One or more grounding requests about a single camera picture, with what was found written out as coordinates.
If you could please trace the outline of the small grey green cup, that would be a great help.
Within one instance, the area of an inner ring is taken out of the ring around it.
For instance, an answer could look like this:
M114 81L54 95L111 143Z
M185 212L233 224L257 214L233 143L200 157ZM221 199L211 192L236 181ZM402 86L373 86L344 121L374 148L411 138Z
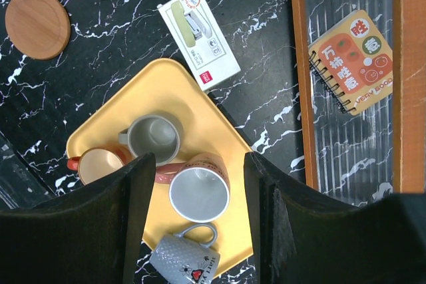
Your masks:
M146 114L118 133L118 142L135 157L153 153L157 166L169 164L178 154L184 130L177 117L167 112Z

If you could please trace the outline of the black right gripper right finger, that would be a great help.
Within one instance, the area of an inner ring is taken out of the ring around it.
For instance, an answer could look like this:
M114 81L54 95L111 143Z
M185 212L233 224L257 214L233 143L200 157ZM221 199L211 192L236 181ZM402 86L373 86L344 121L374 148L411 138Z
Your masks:
M424 283L425 196L362 208L319 193L257 152L244 184L259 283Z

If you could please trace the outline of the light wooden ridged coaster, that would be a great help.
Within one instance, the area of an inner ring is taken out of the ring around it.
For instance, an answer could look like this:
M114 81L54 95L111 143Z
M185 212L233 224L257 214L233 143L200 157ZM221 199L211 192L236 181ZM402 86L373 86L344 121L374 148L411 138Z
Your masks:
M5 27L14 47L38 60L58 56L71 35L68 13L58 0L11 0Z

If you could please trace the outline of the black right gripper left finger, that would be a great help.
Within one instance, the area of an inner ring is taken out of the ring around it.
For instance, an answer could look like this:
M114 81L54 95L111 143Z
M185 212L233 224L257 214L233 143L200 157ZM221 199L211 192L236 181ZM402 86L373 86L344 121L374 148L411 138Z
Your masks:
M132 283L154 155L33 208L1 212L2 283Z

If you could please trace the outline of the orange wooden shelf rack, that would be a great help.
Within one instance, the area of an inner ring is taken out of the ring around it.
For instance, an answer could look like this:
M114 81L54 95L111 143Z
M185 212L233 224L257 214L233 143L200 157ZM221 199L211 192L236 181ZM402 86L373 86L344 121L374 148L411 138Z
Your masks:
M305 0L292 0L306 184L318 188ZM425 0L393 0L393 188L425 189Z

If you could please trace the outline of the white yellow carton box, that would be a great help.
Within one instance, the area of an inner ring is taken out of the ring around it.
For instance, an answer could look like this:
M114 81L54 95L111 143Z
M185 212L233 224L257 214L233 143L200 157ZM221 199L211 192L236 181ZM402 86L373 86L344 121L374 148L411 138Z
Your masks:
M157 9L202 91L241 71L206 0L170 0Z

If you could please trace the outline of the small red orange cup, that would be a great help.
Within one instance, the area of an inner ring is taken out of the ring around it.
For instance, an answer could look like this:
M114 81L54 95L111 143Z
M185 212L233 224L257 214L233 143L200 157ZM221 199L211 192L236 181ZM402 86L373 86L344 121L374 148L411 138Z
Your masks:
M90 148L81 156L67 160L67 168L76 171L83 185L103 178L133 160L127 147L121 144L107 144Z

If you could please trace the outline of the pink grey mug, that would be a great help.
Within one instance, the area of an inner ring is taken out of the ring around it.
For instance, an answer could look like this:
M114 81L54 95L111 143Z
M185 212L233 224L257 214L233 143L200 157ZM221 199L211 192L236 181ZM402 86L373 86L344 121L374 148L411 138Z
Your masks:
M174 210L196 223L218 219L230 203L228 172L217 154L205 152L186 162L159 166L155 182L168 184Z

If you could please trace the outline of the orange snack package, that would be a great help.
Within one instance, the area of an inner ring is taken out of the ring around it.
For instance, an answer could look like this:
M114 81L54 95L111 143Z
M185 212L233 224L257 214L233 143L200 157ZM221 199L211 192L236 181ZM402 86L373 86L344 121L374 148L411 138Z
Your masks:
M309 62L343 113L355 116L393 92L393 52L364 10L315 40Z

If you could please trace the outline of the yellow serving tray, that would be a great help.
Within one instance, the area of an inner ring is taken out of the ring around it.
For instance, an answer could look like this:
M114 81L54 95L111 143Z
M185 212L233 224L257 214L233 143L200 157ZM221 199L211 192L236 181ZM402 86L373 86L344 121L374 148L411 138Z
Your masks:
M148 63L70 135L68 157L116 142L118 133L135 119L156 111L168 112L182 123L184 139L176 162L204 152L224 160L231 194L228 209L214 221L219 233L214 249L221 255L214 282L245 283L244 272L254 270L248 264L253 249L244 191L244 156L251 148L180 63Z

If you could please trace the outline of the grey blue speckled mug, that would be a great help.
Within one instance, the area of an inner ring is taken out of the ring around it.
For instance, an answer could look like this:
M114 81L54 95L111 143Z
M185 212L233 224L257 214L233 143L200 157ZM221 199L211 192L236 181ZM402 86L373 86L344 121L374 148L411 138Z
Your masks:
M185 237L197 227L210 229L212 239L201 243ZM181 232L166 234L149 262L169 283L211 283L220 262L220 254L212 249L217 238L212 223L196 223Z

